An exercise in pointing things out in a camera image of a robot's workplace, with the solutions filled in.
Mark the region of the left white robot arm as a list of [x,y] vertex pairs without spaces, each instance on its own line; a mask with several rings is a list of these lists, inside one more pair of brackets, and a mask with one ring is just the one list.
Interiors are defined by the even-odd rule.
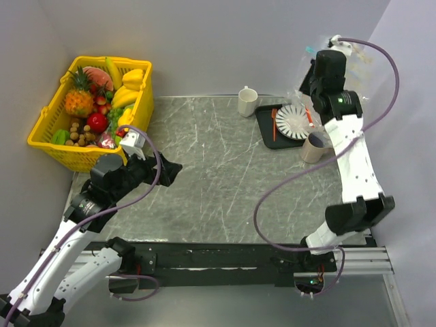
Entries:
[[95,258],[71,275],[72,264],[120,209],[127,194],[146,183],[170,186],[182,165],[156,157],[101,156],[81,192],[70,202],[48,248],[31,272],[1,296],[1,316],[14,326],[60,326],[75,302],[111,273],[135,266],[135,249],[121,238],[109,241]]

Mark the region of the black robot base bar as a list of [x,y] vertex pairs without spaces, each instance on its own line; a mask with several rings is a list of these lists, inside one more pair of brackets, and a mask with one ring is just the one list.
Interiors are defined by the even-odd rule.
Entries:
[[119,272],[134,274],[141,289],[218,285],[294,286],[296,273],[334,273],[334,254],[282,251],[267,244],[130,243],[104,245],[121,254]]

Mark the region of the polka dot zip bag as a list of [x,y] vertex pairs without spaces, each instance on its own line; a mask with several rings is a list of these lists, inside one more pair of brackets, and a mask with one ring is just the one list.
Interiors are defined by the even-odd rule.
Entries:
[[370,100],[369,87],[373,58],[364,51],[364,47],[351,43],[351,55],[347,58],[345,73],[345,90],[355,91],[361,103]]

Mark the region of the toy pineapple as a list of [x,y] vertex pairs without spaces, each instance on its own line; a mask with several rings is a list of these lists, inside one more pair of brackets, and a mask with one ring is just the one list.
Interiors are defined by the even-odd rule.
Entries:
[[65,96],[65,111],[70,116],[86,119],[93,112],[92,81],[81,66],[71,74],[72,88]]

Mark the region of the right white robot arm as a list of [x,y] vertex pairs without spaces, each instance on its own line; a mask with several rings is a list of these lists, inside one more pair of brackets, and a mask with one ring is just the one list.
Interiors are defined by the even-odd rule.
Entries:
[[329,206],[323,224],[302,242],[308,248],[298,263],[305,271],[314,271],[333,246],[377,225],[394,208],[372,167],[358,94],[344,89],[346,61],[342,52],[319,51],[301,87],[332,142],[342,184],[342,203]]

